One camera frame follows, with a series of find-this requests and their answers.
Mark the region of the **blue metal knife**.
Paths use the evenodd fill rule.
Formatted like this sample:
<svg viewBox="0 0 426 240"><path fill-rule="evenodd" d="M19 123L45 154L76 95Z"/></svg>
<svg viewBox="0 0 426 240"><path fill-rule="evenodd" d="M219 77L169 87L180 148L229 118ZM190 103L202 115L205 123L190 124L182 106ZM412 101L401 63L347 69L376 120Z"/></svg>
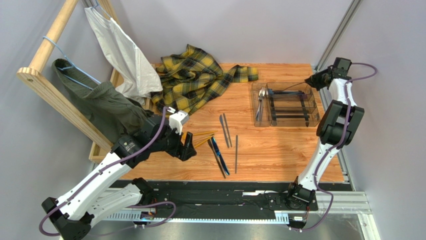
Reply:
<svg viewBox="0 0 426 240"><path fill-rule="evenodd" d="M221 165L221 167L222 167L222 169L223 169L224 173L225 173L227 176L229 176L229 175L230 175L230 172L229 172L229 170L228 170L228 167L226 166L226 163L225 163L225 161L224 161L224 159L223 159L223 156L222 156L222 154L221 154L221 152L220 152L220 149L219 149L219 147L218 147L218 145L217 145L216 139L215 139L214 137L212 137L212 138L211 138L211 142L212 142L212 146L213 146L213 149L214 149L215 155L218 157L219 162L220 162L220 165Z"/></svg>

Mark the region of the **grey plastic knife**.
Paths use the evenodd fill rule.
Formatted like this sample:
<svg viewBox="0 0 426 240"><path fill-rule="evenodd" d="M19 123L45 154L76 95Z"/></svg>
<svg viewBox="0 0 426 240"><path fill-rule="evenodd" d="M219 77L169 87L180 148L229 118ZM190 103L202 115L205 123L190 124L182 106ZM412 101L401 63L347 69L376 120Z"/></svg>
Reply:
<svg viewBox="0 0 426 240"><path fill-rule="evenodd" d="M235 159L234 159L234 173L238 172L238 149L239 149L239 136L235 136Z"/></svg>

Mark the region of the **silver spoon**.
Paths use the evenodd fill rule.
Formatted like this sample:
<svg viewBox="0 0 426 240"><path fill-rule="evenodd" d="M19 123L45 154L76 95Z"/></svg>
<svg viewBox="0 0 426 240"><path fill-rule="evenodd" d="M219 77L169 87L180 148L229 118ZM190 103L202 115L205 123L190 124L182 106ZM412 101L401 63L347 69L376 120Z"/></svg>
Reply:
<svg viewBox="0 0 426 240"><path fill-rule="evenodd" d="M258 94L258 113L257 113L257 120L261 121L263 118L263 106L264 106L264 100L267 98L268 91L266 87L262 87Z"/></svg>

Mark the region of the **silver fork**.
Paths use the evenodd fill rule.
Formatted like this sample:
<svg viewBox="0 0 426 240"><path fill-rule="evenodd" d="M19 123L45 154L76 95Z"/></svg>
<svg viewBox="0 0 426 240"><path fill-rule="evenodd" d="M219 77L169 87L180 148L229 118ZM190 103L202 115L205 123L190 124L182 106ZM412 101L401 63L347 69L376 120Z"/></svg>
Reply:
<svg viewBox="0 0 426 240"><path fill-rule="evenodd" d="M262 87L258 93L258 106L255 114L255 120L261 121L263 115L263 100L265 97L265 88Z"/></svg>

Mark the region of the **black metal spoon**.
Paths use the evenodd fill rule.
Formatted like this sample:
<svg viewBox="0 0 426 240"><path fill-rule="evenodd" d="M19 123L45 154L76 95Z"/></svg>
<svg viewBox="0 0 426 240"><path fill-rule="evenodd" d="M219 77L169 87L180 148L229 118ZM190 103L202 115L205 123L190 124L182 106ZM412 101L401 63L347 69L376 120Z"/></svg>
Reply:
<svg viewBox="0 0 426 240"><path fill-rule="evenodd" d="M270 92L272 92L273 94L281 94L281 93L286 92L288 89L291 89L293 87L296 87L296 86L299 86L299 85L302 85L302 84L305 84L305 82L299 82L299 83L293 84L293 85L288 86L288 87L286 87L285 89L282 89L282 90L270 90Z"/></svg>

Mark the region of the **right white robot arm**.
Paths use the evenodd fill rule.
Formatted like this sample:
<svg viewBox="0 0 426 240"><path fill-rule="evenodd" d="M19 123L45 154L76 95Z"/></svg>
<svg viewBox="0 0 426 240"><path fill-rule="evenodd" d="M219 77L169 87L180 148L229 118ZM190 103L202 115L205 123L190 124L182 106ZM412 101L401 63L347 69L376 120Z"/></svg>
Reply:
<svg viewBox="0 0 426 240"><path fill-rule="evenodd" d="M305 80L318 91L327 88L332 101L318 125L318 142L308 165L288 187L285 203L291 209L307 207L313 202L327 166L340 149L352 141L365 114L352 96L348 76L351 65L351 60L337 57L327 69Z"/></svg>

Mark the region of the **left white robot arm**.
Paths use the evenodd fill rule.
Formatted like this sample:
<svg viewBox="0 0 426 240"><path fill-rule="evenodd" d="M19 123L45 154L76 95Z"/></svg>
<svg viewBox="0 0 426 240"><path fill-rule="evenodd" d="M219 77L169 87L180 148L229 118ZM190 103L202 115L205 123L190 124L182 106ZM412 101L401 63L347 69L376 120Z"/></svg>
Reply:
<svg viewBox="0 0 426 240"><path fill-rule="evenodd" d="M181 141L188 120L189 115L181 110L169 118L154 114L145 119L141 128L119 138L103 161L72 190L59 198L48 197L42 203L46 212L42 220L49 219L63 239L81 240L97 223L123 208L149 207L154 190L141 177L105 197L101 194L151 153L166 152L181 161L195 156L192 133Z"/></svg>

